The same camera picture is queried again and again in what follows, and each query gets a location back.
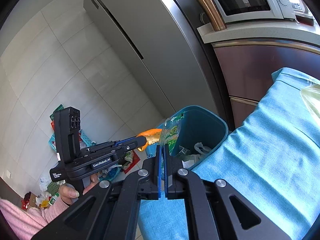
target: human hand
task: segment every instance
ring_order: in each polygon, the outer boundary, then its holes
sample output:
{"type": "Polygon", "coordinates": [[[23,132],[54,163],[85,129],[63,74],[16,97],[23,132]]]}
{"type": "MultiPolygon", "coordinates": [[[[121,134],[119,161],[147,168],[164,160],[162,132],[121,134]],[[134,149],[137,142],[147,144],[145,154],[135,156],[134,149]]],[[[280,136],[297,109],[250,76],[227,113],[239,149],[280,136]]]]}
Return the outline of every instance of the human hand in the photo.
{"type": "MultiPolygon", "coordinates": [[[[90,185],[84,189],[83,195],[86,194],[90,189],[92,189],[99,182],[97,173],[92,174],[90,176],[90,180],[91,180],[90,185]]],[[[68,205],[72,204],[73,198],[79,197],[79,192],[71,187],[68,187],[66,184],[63,184],[60,186],[59,194],[63,202],[68,205]]]]}

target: camera lens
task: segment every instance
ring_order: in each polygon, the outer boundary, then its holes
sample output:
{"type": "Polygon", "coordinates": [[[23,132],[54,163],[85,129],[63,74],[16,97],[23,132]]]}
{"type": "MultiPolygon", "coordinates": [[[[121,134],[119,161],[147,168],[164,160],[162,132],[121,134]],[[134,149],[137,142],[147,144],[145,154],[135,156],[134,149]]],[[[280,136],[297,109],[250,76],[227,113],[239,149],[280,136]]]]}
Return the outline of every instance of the camera lens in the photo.
{"type": "Polygon", "coordinates": [[[75,127],[75,119],[73,118],[73,116],[71,117],[71,128],[75,127]]]}
{"type": "Polygon", "coordinates": [[[76,122],[76,128],[78,128],[78,124],[79,124],[79,117],[75,117],[75,122],[76,122]]]}

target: microwave knob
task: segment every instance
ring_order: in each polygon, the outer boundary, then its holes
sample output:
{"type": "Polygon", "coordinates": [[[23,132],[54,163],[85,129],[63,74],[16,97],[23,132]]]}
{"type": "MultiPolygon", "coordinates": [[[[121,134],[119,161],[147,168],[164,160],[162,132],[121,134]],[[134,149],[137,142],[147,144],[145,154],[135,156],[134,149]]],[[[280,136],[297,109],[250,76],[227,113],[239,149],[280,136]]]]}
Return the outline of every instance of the microwave knob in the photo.
{"type": "Polygon", "coordinates": [[[284,6],[288,5],[288,0],[279,0],[279,2],[284,6]]]}

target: wall outlet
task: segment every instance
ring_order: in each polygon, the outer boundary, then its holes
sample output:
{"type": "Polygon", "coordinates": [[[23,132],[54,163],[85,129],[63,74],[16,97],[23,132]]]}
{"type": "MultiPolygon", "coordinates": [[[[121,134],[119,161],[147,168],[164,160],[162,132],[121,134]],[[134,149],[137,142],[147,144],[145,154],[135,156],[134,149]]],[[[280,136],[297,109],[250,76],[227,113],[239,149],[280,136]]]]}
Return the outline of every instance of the wall outlet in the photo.
{"type": "Polygon", "coordinates": [[[6,174],[6,176],[10,179],[10,177],[11,177],[11,172],[8,171],[8,170],[6,170],[6,171],[5,171],[5,174],[6,174]]]}

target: stainless steel fridge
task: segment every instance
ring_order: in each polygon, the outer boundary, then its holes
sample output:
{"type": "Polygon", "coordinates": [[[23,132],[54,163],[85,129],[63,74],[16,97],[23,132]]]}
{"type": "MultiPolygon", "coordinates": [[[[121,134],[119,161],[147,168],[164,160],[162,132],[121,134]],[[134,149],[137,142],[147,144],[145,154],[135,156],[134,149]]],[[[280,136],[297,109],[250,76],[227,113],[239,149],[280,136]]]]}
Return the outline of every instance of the stainless steel fridge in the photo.
{"type": "Polygon", "coordinates": [[[203,11],[195,0],[84,0],[84,8],[165,117],[199,105],[234,130],[218,59],[196,29],[203,11]]]}

